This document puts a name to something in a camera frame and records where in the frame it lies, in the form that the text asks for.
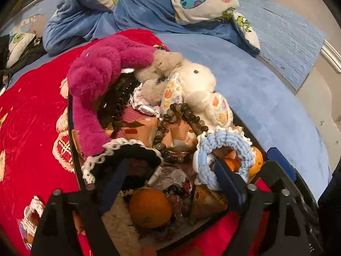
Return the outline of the white crochet scrunchie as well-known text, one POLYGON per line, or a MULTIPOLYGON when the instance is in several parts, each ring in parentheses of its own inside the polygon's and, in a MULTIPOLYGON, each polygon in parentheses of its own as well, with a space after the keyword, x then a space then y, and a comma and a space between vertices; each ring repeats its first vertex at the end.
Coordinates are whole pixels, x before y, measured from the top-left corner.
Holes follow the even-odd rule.
POLYGON ((35 235, 44 209, 45 205, 43 204, 43 202, 36 195, 34 195, 30 204, 25 207, 24 217, 20 221, 21 225, 28 234, 32 236, 35 235))

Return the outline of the blue crochet scrunchie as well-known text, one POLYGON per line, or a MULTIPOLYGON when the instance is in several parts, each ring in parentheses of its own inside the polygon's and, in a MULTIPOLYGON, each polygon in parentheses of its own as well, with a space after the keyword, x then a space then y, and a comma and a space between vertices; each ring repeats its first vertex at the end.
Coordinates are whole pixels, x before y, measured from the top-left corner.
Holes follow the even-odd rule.
POLYGON ((197 181, 213 191, 221 190, 213 171, 213 160, 232 161, 232 169, 245 181, 249 180, 249 170, 256 163, 256 151, 249 138, 236 128, 217 127, 198 136, 192 168, 197 181))

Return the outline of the orange mandarin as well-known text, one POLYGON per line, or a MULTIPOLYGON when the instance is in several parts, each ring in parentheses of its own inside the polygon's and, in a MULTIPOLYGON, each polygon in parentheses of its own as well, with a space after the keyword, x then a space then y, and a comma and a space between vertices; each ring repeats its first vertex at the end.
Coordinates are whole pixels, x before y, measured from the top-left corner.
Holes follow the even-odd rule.
POLYGON ((156 189, 135 192, 129 201, 128 212, 131 220, 144 228, 161 227, 172 217, 172 208, 165 194, 156 189))
POLYGON ((253 177, 261 170, 264 164, 264 158, 263 158, 261 151, 257 147, 251 146, 251 149, 255 157, 254 157, 254 164, 249 169, 249 176, 253 177))

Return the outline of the bead bracelet pink black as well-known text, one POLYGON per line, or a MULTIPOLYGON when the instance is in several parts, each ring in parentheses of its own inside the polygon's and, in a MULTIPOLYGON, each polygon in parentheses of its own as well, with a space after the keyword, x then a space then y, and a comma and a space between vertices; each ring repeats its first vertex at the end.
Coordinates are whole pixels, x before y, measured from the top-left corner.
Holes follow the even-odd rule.
POLYGON ((189 217, 192 206, 190 194, 178 184, 172 184, 162 191, 172 208, 173 215, 189 217))

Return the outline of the red teddy bear blanket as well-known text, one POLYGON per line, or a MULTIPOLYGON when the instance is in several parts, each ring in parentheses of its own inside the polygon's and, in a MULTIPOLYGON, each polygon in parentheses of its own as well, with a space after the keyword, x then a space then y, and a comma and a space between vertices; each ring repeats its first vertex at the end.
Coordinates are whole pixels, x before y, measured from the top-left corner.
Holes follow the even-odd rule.
POLYGON ((46 55, 26 70, 1 96, 1 152, 5 169, 1 181, 1 227, 21 255, 29 255, 17 221, 34 196, 47 202, 60 189, 79 189, 76 176, 54 158, 55 125, 66 108, 61 81, 85 45, 57 57, 46 55))

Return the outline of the orange mandarin in tray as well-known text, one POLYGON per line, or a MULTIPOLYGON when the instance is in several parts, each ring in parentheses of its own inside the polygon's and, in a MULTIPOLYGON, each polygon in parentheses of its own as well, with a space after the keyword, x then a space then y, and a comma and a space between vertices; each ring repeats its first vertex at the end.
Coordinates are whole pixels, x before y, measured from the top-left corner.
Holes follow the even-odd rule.
POLYGON ((128 212, 131 220, 144 228, 161 227, 172 217, 172 208, 165 194, 156 189, 135 192, 129 201, 128 212))

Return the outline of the white fuzzy hair claw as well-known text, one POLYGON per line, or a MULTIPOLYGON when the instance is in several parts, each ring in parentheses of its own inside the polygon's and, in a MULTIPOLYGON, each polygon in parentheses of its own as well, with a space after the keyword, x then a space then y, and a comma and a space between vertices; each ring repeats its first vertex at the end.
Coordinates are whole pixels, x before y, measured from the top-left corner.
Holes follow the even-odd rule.
POLYGON ((89 156, 81 166, 86 185, 101 179, 99 173, 107 167, 116 167, 122 160, 128 162, 127 176, 109 211, 102 221, 119 255, 139 255, 142 244, 135 223, 128 213, 127 198, 142 189, 149 189, 163 166, 161 153, 146 147, 139 140, 112 139, 103 146, 102 154, 89 156))

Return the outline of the dark rectangular tray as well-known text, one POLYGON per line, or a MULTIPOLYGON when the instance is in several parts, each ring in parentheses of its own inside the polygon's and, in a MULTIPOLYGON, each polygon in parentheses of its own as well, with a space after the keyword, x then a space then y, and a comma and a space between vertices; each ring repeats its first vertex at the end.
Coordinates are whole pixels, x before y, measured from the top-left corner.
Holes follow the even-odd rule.
POLYGON ((186 172, 175 166, 192 160, 192 153, 176 153, 168 143, 175 139, 171 132, 180 127, 187 130, 206 128, 204 122, 187 103, 176 102, 174 97, 164 96, 161 103, 161 118, 158 128, 152 134, 154 148, 149 148, 136 139, 115 139, 118 145, 115 156, 127 160, 127 167, 133 170, 141 163, 156 165, 152 175, 141 183, 141 176, 127 176, 121 190, 128 197, 128 211, 137 229, 163 229, 172 238, 182 226, 182 218, 199 212, 199 197, 205 195, 212 201, 218 193, 205 186, 194 186, 186 172))

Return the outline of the white plush bunny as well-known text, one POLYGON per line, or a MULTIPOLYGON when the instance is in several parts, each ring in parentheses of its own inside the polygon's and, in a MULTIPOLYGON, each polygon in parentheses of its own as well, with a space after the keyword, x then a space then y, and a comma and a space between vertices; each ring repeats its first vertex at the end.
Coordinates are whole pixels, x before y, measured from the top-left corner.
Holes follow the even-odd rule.
POLYGON ((209 128, 227 128, 233 123, 233 112, 215 87, 216 78, 209 68, 185 59, 166 81, 160 113, 165 114, 173 103, 187 103, 209 128))

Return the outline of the magenta plush bear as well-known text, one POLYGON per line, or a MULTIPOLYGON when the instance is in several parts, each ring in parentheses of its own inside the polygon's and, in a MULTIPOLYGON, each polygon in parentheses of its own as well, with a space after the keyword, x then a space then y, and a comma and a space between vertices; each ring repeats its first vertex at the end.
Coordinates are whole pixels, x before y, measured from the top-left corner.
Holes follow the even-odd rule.
POLYGON ((151 65, 155 51, 155 47, 114 34, 73 61, 66 78, 73 98, 73 124, 85 157, 102 154, 103 146, 111 141, 97 118, 94 101, 116 82, 122 69, 151 65))

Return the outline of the monster scream pillow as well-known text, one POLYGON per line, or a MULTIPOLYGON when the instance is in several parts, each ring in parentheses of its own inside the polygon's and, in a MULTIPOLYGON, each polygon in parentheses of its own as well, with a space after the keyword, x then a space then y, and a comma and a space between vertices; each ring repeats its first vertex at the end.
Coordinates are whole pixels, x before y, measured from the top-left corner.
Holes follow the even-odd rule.
POLYGON ((6 68, 12 67, 25 51, 27 46, 36 38, 34 33, 13 33, 9 35, 9 55, 6 68))

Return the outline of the blue monster print comforter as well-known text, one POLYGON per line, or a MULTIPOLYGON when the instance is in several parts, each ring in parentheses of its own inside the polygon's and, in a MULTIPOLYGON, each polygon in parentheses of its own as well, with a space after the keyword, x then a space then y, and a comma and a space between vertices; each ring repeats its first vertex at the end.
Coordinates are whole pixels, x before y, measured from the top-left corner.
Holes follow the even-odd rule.
POLYGON ((171 0, 59 0, 43 32, 43 47, 58 54, 82 41, 92 41, 126 29, 153 33, 197 33, 229 41, 252 56, 260 54, 258 40, 248 23, 230 20, 180 25, 171 0))

